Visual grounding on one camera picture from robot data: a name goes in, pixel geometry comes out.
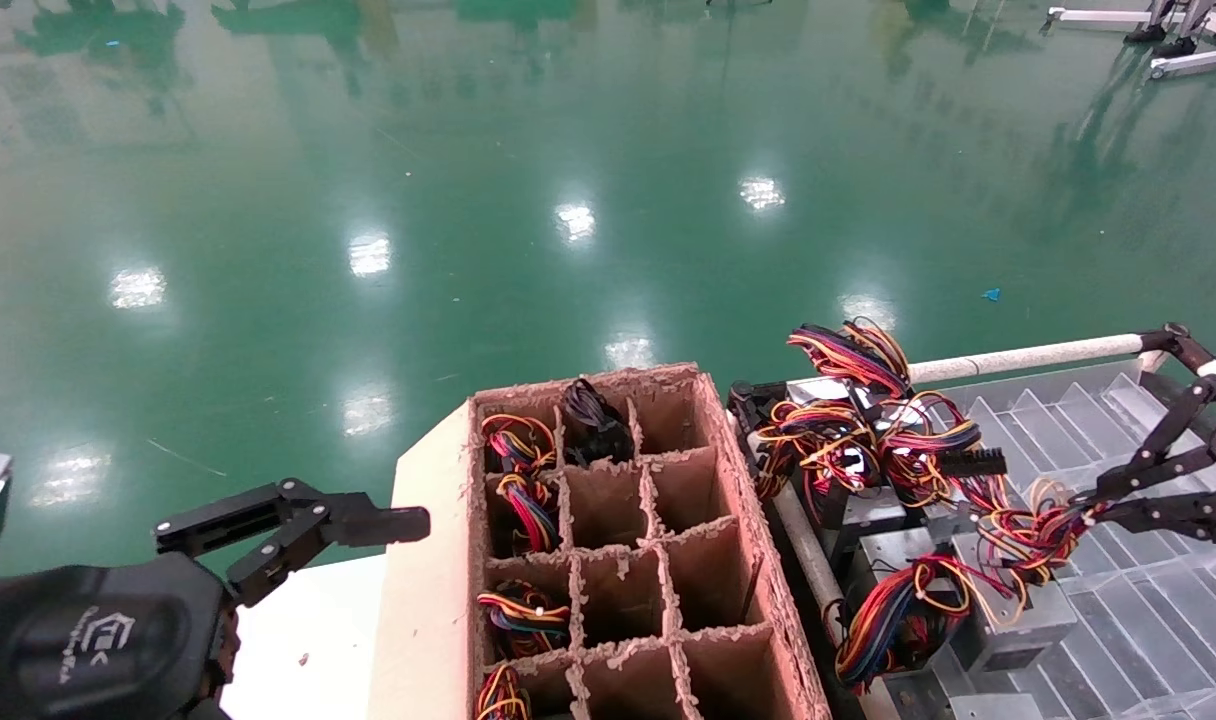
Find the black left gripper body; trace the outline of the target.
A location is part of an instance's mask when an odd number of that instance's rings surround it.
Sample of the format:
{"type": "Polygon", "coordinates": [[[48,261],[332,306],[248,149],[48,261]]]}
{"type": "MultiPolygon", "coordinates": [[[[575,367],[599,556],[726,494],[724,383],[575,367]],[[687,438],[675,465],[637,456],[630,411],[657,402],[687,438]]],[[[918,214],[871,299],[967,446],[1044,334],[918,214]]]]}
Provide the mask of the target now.
{"type": "Polygon", "coordinates": [[[223,719],[233,600],[168,553],[0,578],[0,719],[223,719]]]}

